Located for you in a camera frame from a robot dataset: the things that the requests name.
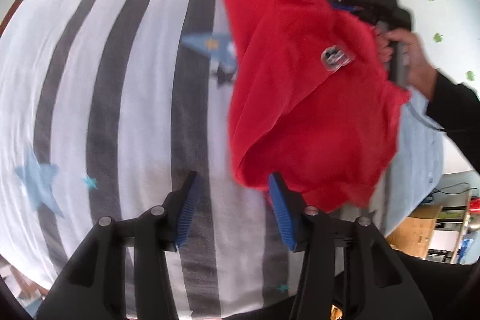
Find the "black cable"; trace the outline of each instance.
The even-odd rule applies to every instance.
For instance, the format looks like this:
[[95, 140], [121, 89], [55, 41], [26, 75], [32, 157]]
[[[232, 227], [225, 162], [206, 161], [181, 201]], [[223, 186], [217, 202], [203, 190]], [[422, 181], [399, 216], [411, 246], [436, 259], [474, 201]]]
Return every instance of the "black cable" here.
[[427, 121], [425, 121], [424, 118], [422, 118], [422, 116], [420, 114], [418, 114], [418, 112], [415, 110], [415, 108], [413, 107], [411, 101], [408, 101], [406, 103], [407, 107], [409, 108], [412, 116], [419, 122], [421, 122], [422, 124], [424, 124], [424, 126], [426, 126], [427, 128], [430, 128], [430, 129], [433, 129], [437, 132], [445, 132], [445, 133], [465, 133], [465, 132], [480, 132], [480, 128], [479, 127], [472, 127], [472, 128], [464, 128], [464, 129], [445, 129], [445, 128], [437, 128], [435, 126], [433, 126], [432, 124], [429, 124]]
[[[445, 190], [445, 189], [450, 189], [452, 187], [457, 187], [459, 185], [467, 185], [468, 188], [463, 190], [463, 191], [460, 191], [458, 193], [447, 193], [445, 191], [442, 191], [442, 190]], [[456, 185], [452, 185], [452, 186], [445, 186], [443, 188], [440, 188], [440, 189], [437, 189], [437, 188], [434, 188], [430, 194], [436, 194], [436, 193], [442, 193], [442, 194], [448, 194], [450, 196], [455, 196], [455, 195], [458, 195], [458, 194], [463, 194], [463, 193], [466, 193], [467, 191], [470, 191], [470, 190], [478, 190], [478, 188], [476, 187], [470, 187], [470, 183], [468, 182], [460, 182], [460, 183], [457, 183]]]

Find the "blue star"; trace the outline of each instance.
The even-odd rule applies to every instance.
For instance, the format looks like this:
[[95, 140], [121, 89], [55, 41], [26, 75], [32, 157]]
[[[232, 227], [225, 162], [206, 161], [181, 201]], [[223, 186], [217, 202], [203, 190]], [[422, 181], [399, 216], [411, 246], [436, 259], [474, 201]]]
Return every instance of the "blue star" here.
[[289, 287], [288, 285], [280, 285], [277, 290], [279, 290], [280, 292], [282, 293], [285, 293], [285, 292], [288, 292], [289, 291]]
[[90, 178], [88, 175], [82, 179], [87, 185], [87, 189], [96, 189], [97, 188], [97, 180], [95, 178]]
[[217, 78], [217, 85], [221, 87], [224, 84], [233, 84], [233, 78], [236, 74], [236, 72], [226, 72], [222, 65], [219, 64], [217, 72], [213, 72], [212, 76]]
[[220, 64], [231, 71], [237, 69], [235, 45], [229, 34], [198, 33], [182, 37], [182, 44], [206, 56], [217, 58]]
[[41, 204], [63, 217], [63, 213], [52, 194], [52, 182], [57, 175], [58, 166], [40, 164], [32, 147], [25, 151], [25, 166], [15, 167], [15, 173], [25, 184], [32, 210], [38, 210]]

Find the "black tool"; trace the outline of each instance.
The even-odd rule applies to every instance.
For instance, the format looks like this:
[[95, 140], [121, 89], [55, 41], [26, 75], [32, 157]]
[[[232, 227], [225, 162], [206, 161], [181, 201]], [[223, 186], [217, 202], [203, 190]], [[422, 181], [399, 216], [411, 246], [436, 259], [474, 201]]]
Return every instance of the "black tool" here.
[[[360, 20], [384, 31], [396, 28], [412, 30], [411, 14], [398, 6], [397, 0], [329, 0], [334, 8], [349, 11]], [[403, 45], [392, 42], [392, 61], [388, 64], [389, 79], [398, 86], [406, 88], [408, 67], [403, 59]]]
[[205, 188], [191, 172], [162, 206], [140, 217], [103, 217], [77, 248], [40, 306], [37, 320], [125, 319], [125, 247], [135, 248], [134, 281], [139, 320], [176, 320], [165, 251], [176, 252], [188, 236]]
[[343, 248], [345, 320], [429, 320], [430, 310], [396, 251], [371, 219], [331, 218], [290, 191], [278, 173], [270, 196], [284, 243], [305, 251], [290, 320], [327, 320], [334, 296], [335, 248]]

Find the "hand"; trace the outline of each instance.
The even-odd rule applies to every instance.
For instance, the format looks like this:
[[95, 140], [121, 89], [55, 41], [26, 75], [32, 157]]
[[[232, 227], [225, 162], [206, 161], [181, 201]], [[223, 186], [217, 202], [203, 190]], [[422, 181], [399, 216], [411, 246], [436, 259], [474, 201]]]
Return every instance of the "hand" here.
[[409, 67], [409, 84], [431, 100], [435, 91], [437, 70], [427, 61], [420, 38], [405, 29], [395, 29], [387, 33], [377, 31], [378, 54], [383, 63], [392, 59], [393, 49], [388, 46], [391, 41], [400, 41], [404, 44], [404, 61]]

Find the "red object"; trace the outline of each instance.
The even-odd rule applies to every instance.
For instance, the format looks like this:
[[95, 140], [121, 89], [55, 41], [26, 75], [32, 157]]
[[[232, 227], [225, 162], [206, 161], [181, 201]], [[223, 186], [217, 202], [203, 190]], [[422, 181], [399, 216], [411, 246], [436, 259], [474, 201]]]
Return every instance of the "red object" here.
[[372, 28], [327, 0], [225, 5], [239, 63], [229, 113], [234, 177], [266, 191], [279, 171], [324, 211], [365, 207], [395, 154], [409, 98], [387, 81]]
[[471, 213], [480, 213], [480, 198], [472, 199], [469, 204]]

